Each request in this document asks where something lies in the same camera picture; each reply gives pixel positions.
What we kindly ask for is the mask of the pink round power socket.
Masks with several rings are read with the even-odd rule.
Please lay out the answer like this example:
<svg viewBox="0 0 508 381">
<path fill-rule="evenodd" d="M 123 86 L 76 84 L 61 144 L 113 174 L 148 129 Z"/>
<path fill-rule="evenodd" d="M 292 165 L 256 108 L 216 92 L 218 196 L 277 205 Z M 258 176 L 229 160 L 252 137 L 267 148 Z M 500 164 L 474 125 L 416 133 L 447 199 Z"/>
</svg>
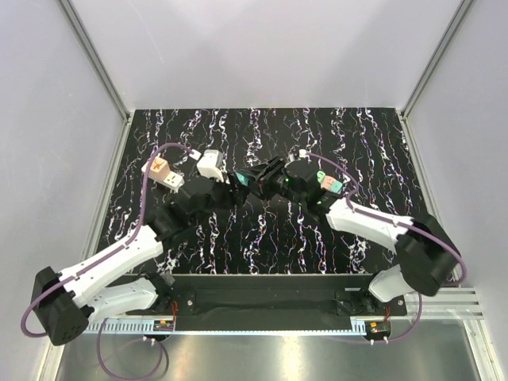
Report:
<svg viewBox="0 0 508 381">
<path fill-rule="evenodd" d="M 327 190 L 327 191 L 330 191 L 330 190 L 329 190 L 329 186 L 330 186 L 330 185 L 331 185 L 331 183 L 332 183 L 333 181 L 335 181 L 335 180 L 336 180 L 336 179 L 335 179 L 335 178 L 333 178 L 332 176 L 326 175 L 326 176 L 325 176 L 324 181 L 321 183 L 321 188 L 322 188 L 322 189 L 325 189 L 325 190 Z"/>
</svg>

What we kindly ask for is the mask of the teal plug adapter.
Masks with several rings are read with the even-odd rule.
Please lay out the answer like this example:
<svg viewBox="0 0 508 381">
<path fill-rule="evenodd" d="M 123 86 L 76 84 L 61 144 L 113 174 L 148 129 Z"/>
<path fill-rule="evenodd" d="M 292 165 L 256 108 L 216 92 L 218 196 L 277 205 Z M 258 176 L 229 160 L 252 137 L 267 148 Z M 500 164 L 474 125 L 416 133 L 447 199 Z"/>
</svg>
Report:
<svg viewBox="0 0 508 381">
<path fill-rule="evenodd" d="M 341 192 L 342 187 L 343 187 L 343 183 L 335 180 L 329 186 L 329 190 L 335 194 L 339 194 Z"/>
</svg>

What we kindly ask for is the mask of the beige cube adapter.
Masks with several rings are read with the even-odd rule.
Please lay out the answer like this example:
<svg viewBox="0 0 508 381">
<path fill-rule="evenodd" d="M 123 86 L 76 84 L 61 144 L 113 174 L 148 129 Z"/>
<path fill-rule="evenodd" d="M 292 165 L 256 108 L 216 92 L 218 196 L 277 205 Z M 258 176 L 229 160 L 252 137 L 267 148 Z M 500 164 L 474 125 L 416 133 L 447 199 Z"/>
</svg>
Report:
<svg viewBox="0 0 508 381">
<path fill-rule="evenodd" d="M 148 171 L 148 177 L 154 181 L 164 181 L 170 174 L 171 168 L 169 163 L 160 156 L 153 161 Z"/>
</svg>

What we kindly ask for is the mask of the blue plug adapter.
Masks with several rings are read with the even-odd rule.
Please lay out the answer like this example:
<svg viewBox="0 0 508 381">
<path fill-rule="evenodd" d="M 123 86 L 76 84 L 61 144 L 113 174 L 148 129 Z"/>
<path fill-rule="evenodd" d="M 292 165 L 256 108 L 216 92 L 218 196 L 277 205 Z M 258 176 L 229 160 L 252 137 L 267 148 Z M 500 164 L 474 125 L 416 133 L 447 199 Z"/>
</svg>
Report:
<svg viewBox="0 0 508 381">
<path fill-rule="evenodd" d="M 245 187 L 249 185 L 249 178 L 245 174 L 240 173 L 239 171 L 235 172 L 235 175 L 238 179 L 238 181 Z"/>
</svg>

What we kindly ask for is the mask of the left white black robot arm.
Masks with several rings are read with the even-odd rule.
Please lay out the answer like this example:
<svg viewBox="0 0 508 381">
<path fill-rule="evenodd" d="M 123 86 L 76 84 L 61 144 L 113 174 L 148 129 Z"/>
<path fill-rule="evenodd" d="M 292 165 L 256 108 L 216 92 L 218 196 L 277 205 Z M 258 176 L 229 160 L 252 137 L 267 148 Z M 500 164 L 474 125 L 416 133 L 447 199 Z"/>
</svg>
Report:
<svg viewBox="0 0 508 381">
<path fill-rule="evenodd" d="M 216 210 L 242 206 L 248 180 L 229 172 L 225 181 L 204 176 L 186 181 L 166 203 L 145 213 L 135 230 L 91 258 L 62 271 L 40 270 L 34 279 L 29 310 L 55 346 L 73 341 L 87 326 L 131 310 L 163 314 L 171 306 L 168 291 L 143 278 L 122 286 L 112 283 L 136 266 L 186 240 Z"/>
</svg>

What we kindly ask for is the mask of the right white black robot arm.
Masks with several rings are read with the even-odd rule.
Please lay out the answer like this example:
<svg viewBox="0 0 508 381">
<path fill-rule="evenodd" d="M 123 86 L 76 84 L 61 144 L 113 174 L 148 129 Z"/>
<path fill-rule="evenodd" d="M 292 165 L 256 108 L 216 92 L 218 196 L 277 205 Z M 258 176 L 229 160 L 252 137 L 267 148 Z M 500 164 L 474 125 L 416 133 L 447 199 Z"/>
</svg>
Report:
<svg viewBox="0 0 508 381">
<path fill-rule="evenodd" d="M 373 276 L 360 295 L 368 314 L 379 314 L 389 301 L 410 292 L 434 296 L 464 261 L 437 219 L 393 215 L 354 203 L 341 196 L 340 181 L 305 160 L 290 163 L 276 157 L 244 173 L 258 198 L 279 195 L 299 204 L 315 221 L 337 232 L 351 233 L 395 253 L 395 266 Z"/>
</svg>

